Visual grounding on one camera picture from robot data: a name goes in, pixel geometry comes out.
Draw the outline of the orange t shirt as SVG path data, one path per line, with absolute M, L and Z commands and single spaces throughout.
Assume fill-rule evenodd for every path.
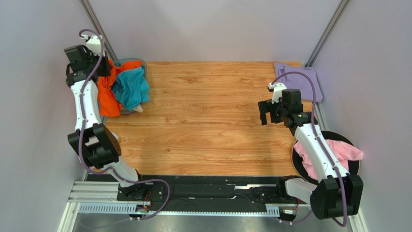
M 109 76 L 100 76 L 97 82 L 98 94 L 97 100 L 100 104 L 100 115 L 108 117 L 120 116 L 120 111 L 123 105 L 116 100 L 116 97 L 112 91 L 112 86 L 117 79 L 117 75 L 125 72 L 127 70 L 140 68 L 142 66 L 141 60 L 131 60 L 126 61 L 119 67 L 115 66 L 112 59 L 108 60 L 110 64 L 110 74 Z

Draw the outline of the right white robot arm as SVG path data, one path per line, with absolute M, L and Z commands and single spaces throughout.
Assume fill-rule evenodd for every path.
M 278 182 L 282 196 L 309 203 L 317 219 L 348 217 L 358 214 L 363 180 L 351 174 L 334 156 L 316 119 L 303 111 L 298 89 L 273 87 L 272 98 L 258 102 L 262 125 L 283 123 L 302 145 L 314 166 L 318 180 L 313 184 L 302 177 L 287 176 Z

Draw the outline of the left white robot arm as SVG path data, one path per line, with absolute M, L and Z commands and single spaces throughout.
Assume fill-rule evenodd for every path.
M 67 136 L 70 146 L 86 170 L 109 173 L 118 181 L 118 200 L 143 200 L 148 189 L 142 176 L 121 157 L 118 139 L 100 116 L 97 82 L 113 74 L 113 65 L 105 52 L 93 52 L 85 45 L 64 52 L 69 60 L 66 83 L 75 99 L 77 117 L 75 131 Z

